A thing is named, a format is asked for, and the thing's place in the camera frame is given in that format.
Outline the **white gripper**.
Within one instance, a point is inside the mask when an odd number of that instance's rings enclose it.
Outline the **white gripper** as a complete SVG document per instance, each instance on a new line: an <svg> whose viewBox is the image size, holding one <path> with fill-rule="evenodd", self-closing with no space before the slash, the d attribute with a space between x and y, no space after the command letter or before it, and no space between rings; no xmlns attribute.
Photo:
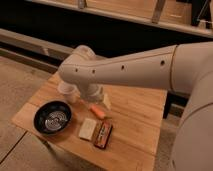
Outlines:
<svg viewBox="0 0 213 171"><path fill-rule="evenodd" d="M107 93L103 93L103 87L97 84L85 84L79 85L78 90L83 100L88 102L100 102L103 100L103 104L108 110L111 110L111 102Z"/></svg>

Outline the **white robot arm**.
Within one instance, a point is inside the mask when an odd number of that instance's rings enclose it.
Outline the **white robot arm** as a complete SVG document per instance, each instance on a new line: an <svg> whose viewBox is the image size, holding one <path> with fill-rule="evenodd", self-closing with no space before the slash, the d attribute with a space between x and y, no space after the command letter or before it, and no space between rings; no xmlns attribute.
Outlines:
<svg viewBox="0 0 213 171"><path fill-rule="evenodd" d="M86 99L97 96L101 84L187 94L168 171L213 171L213 41L102 60L81 45L61 63L58 73Z"/></svg>

